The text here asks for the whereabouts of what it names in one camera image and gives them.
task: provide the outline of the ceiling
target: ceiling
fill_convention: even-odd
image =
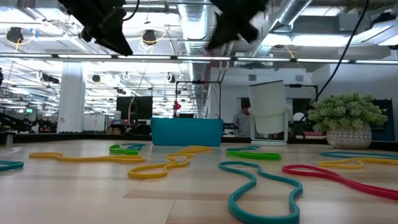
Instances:
[[[129,21],[123,24],[123,33],[136,55],[186,55],[186,43],[194,42],[187,39],[183,34],[182,19],[178,14],[176,4],[189,0],[168,1],[170,6],[169,13],[148,13],[145,8],[162,7],[164,1],[141,1],[142,9]],[[269,10],[264,14],[258,14],[252,23],[261,29],[264,18],[268,14],[279,10],[281,1],[270,1]],[[347,12],[355,14],[361,7],[363,1],[337,1],[337,0],[316,0],[310,7],[303,11],[302,16],[336,16]],[[129,12],[134,10],[135,1],[127,1]],[[371,1],[371,9],[388,7],[396,1]],[[214,11],[218,11],[213,6],[208,13],[208,25],[210,33],[216,25]],[[21,27],[24,40],[21,44],[9,42],[6,39],[7,31],[11,27]],[[18,8],[0,3],[0,52],[15,52],[20,54],[115,54],[111,50],[105,49],[94,42],[85,42],[78,38],[83,26],[73,17],[65,15],[61,10],[53,8]],[[154,30],[157,42],[153,46],[148,46],[142,41],[141,35],[145,30]],[[213,55],[234,55],[235,53],[251,54],[257,48],[259,42],[264,38],[262,34],[258,41],[247,44],[244,41],[235,43],[230,49],[220,48],[212,52]],[[286,45],[273,47],[269,56],[283,58],[339,58],[341,47],[315,47],[311,45],[298,46]],[[348,51],[348,59],[382,59],[389,55],[390,50],[386,46],[369,45],[352,47]],[[2,91],[2,106],[7,109],[17,109],[19,106],[31,105],[38,106],[39,113],[51,115],[57,112],[59,104],[60,85],[40,81],[41,74],[47,74],[62,81],[61,61],[38,61],[23,60],[15,58],[0,58],[0,67],[3,68],[4,82],[2,86],[7,86],[6,91]],[[115,99],[118,94],[114,87],[125,90],[126,96],[134,95],[153,95],[155,101],[159,101],[154,106],[154,112],[170,116],[174,103],[175,84],[169,83],[165,78],[168,74],[174,75],[176,80],[191,81],[189,63],[144,63],[144,62],[84,62],[87,78],[86,89],[86,113],[101,112],[113,114],[116,110]],[[203,79],[217,81],[220,74],[220,64],[206,64],[211,67],[210,75]],[[272,75],[278,74],[279,78],[290,79],[297,72],[304,77],[310,78],[310,74],[322,66],[322,64],[297,64],[297,63],[273,63],[264,68],[247,70],[237,68],[233,63],[227,65],[224,75],[224,85],[250,85],[248,82],[249,74],[257,74],[258,82],[266,82]],[[101,81],[96,83],[92,80],[93,75],[100,75]],[[198,94],[197,89],[191,85],[185,86],[180,95],[179,102],[184,100],[182,112],[196,113],[198,107],[196,102],[198,97],[206,98],[206,87],[203,86]]]

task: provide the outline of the plant pot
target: plant pot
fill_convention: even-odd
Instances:
[[[338,149],[366,149],[372,142],[372,131],[368,123],[359,129],[340,127],[327,131],[326,138]]]

